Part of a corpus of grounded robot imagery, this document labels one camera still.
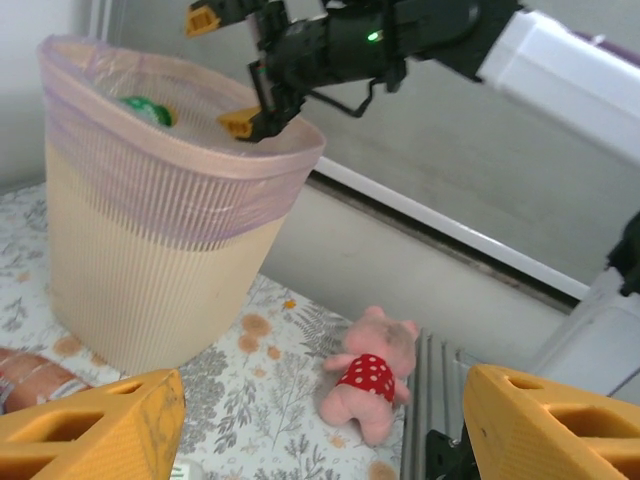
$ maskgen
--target ribbed plastic trash can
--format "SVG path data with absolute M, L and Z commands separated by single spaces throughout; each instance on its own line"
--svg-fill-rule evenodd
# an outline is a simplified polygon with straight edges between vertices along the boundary
M 325 139 L 296 119 L 233 140 L 216 117 L 253 91 L 187 61 L 68 36 L 38 56 L 54 315 L 129 374 L 178 366 L 233 323 Z

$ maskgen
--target pink plush pig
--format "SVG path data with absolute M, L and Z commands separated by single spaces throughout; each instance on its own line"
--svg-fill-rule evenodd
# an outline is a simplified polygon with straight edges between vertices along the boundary
M 414 322 L 393 320 L 382 308 L 369 307 L 347 331 L 346 353 L 324 362 L 325 370 L 344 374 L 320 405 L 322 419 L 334 427 L 356 419 L 368 445 L 383 443 L 393 426 L 394 403 L 409 403 L 402 379 L 416 366 L 419 334 Z

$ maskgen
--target red polka dot shirt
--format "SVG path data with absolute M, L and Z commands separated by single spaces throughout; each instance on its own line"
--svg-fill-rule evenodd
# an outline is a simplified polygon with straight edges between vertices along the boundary
M 384 397 L 393 403 L 395 378 L 387 362 L 366 354 L 356 358 L 336 385 L 350 385 Z

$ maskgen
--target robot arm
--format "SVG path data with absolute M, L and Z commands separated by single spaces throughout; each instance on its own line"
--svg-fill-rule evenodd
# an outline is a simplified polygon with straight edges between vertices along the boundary
M 247 21 L 258 59 L 249 65 L 260 105 L 220 117 L 238 140 L 278 135 L 307 97 L 358 118 L 384 84 L 397 92 L 407 60 L 435 61 L 640 163 L 638 58 L 576 34 L 517 0 L 322 0 L 326 14 L 290 21 L 282 0 L 200 0 L 187 35 Z M 318 87 L 368 80 L 357 108 Z

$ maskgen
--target floral tablecloth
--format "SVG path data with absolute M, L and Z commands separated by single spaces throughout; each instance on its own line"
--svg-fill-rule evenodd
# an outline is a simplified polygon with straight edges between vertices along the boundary
M 48 272 L 44 185 L 0 197 L 0 345 L 49 357 L 96 386 L 122 378 L 56 323 Z M 258 276 L 230 331 L 180 368 L 188 408 L 180 454 L 209 480 L 398 478 L 402 409 L 376 449 L 355 426 L 331 428 L 316 413 L 336 380 L 322 361 L 347 326 Z

